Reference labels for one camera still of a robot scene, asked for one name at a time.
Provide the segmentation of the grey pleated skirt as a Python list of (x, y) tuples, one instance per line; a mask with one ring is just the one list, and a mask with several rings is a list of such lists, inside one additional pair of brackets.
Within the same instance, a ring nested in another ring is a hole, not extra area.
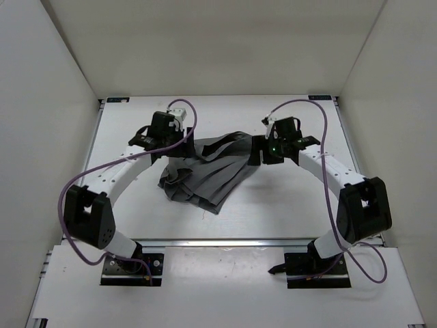
[(236, 131), (197, 139), (191, 158), (170, 158), (158, 182), (174, 202), (219, 214), (231, 192), (257, 170), (248, 165), (252, 135)]

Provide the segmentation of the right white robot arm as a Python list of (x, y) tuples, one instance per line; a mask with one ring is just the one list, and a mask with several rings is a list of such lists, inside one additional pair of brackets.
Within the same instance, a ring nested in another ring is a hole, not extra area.
[(308, 245), (307, 268), (323, 273), (331, 259), (359, 241), (386, 231), (392, 226), (385, 183), (367, 178), (322, 150), (320, 141), (303, 136), (300, 120), (294, 117), (262, 120), (266, 133), (252, 138), (248, 164), (273, 165), (291, 159), (312, 173), (338, 200), (333, 227)]

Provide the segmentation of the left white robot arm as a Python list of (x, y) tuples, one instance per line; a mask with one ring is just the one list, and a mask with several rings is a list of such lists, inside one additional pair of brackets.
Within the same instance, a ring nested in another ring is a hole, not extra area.
[(188, 157), (194, 152), (193, 128), (183, 127), (185, 117), (182, 108), (155, 112), (152, 122), (141, 127), (128, 142), (120, 155), (121, 162), (102, 170), (89, 184), (68, 189), (64, 223), (71, 237), (119, 257), (120, 265), (128, 272), (141, 268), (139, 246), (117, 230), (113, 206), (157, 159)]

